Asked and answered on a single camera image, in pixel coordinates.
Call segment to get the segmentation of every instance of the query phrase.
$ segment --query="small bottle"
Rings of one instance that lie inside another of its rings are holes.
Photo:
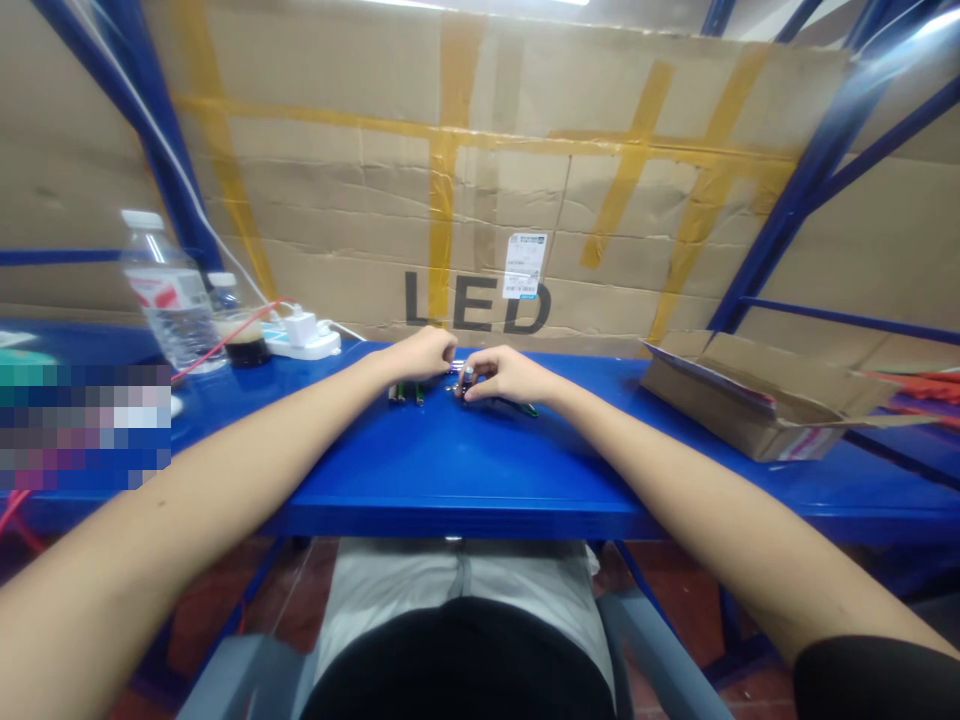
[[[132,237],[120,257],[123,272],[137,294],[160,350],[177,372],[186,370],[220,342],[213,310],[196,263],[171,243],[156,213],[123,210]],[[191,373],[227,364],[223,348]]]
[[[210,301],[213,304],[213,319],[221,339],[229,337],[253,314],[245,308],[237,287],[237,277],[233,273],[207,273],[207,280],[213,286]],[[270,362],[270,350],[263,337],[263,325],[254,320],[227,343],[227,357],[236,368],[260,367]]]

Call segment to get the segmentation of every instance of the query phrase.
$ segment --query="red floor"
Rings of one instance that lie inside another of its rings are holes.
[[[177,606],[168,655],[172,669],[188,677],[196,674],[271,542],[252,538],[242,543],[184,595]],[[607,550],[598,589],[630,587],[632,581],[619,556],[612,548]],[[311,650],[323,620],[336,552],[336,539],[319,538],[300,552],[288,544],[247,610],[246,631],[275,633],[301,652]],[[703,667],[719,657],[717,584],[673,543],[631,543],[631,552],[694,661]],[[638,720],[666,718],[656,695],[632,665],[631,690]],[[759,672],[727,688],[721,697],[737,720],[796,718],[790,675],[782,667]],[[166,720],[173,714],[127,691],[110,717]]]

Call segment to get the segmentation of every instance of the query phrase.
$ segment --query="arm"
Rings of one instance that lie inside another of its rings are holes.
[[[374,398],[446,371],[455,346],[424,328],[364,357],[179,454],[41,555],[0,591],[4,716],[105,717],[187,585],[267,520]]]
[[[740,601],[793,663],[840,635],[906,640],[960,659],[946,640],[786,506],[722,465],[507,347],[465,363],[499,395],[565,417],[671,536]]]

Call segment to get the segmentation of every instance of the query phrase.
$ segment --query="white bottle cap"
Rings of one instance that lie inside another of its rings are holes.
[[[163,230],[163,218],[145,210],[121,210],[120,215],[131,230]]]
[[[233,273],[207,273],[207,280],[214,287],[234,287],[237,284],[237,276]]]

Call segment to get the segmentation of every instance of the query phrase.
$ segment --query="black shirt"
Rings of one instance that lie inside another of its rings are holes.
[[[794,688],[800,720],[960,718],[960,661],[887,638],[811,646]],[[355,640],[323,674],[301,720],[615,717],[610,688],[583,650],[529,613],[466,597]]]

